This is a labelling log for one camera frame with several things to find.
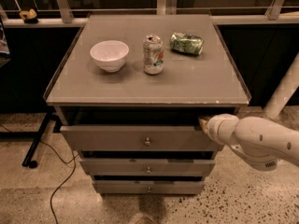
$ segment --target drawer knob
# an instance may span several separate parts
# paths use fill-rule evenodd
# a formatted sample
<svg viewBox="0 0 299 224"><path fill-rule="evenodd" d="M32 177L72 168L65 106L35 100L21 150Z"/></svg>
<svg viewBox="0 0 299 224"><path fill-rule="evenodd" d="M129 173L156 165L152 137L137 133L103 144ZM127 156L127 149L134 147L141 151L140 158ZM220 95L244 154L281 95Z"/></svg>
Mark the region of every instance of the drawer knob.
<svg viewBox="0 0 299 224"><path fill-rule="evenodd" d="M147 168L147 174L150 175L150 173L151 173L151 169L148 167Z"/></svg>
<svg viewBox="0 0 299 224"><path fill-rule="evenodd" d="M150 139L147 137L146 140L144 141L145 146L150 146Z"/></svg>

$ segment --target white robotic arm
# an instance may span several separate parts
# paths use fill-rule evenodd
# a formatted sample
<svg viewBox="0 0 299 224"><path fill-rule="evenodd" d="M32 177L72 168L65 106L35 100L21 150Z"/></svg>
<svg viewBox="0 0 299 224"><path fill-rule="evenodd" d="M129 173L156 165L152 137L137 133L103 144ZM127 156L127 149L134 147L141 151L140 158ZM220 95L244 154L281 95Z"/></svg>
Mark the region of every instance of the white robotic arm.
<svg viewBox="0 0 299 224"><path fill-rule="evenodd" d="M276 169L278 159L299 167L299 132L273 121L223 114L210 119L206 131L213 141L229 146L257 170Z"/></svg>

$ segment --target soda can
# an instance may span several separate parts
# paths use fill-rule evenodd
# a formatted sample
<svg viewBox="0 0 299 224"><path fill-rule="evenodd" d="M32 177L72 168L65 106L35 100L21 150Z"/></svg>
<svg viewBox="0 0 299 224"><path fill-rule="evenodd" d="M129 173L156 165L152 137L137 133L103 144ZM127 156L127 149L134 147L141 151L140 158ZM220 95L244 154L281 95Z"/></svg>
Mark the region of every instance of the soda can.
<svg viewBox="0 0 299 224"><path fill-rule="evenodd" d="M157 35L147 35L143 41L144 71L151 75L163 71L164 42Z"/></svg>

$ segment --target floor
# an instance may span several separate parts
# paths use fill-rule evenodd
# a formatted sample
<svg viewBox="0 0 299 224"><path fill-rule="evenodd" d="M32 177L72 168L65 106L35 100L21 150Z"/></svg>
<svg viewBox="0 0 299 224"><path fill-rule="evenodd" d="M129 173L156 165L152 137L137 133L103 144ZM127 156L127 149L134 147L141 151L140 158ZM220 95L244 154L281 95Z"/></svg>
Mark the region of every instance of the floor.
<svg viewBox="0 0 299 224"><path fill-rule="evenodd" d="M246 107L238 116L264 117L260 107ZM0 132L35 131L43 114L2 114ZM299 131L299 106L287 106L275 120ZM54 147L65 161L71 151L51 122L42 141ZM0 223L55 223L50 197L71 174L40 143L35 169L22 167L31 142L0 142ZM229 148L216 158L206 187L196 196L105 195L96 193L78 159L71 178L55 193L52 202L58 223L299 223L299 169L279 161L275 171L251 169Z"/></svg>

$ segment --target white bowl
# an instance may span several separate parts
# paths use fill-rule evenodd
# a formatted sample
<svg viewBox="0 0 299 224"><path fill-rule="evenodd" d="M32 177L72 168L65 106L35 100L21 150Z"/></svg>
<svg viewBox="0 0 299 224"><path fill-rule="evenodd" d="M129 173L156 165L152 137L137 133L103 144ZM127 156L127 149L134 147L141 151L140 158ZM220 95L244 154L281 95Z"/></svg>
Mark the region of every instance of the white bowl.
<svg viewBox="0 0 299 224"><path fill-rule="evenodd" d="M117 72L127 61L129 47L121 41L103 41L91 49L94 62L107 72Z"/></svg>

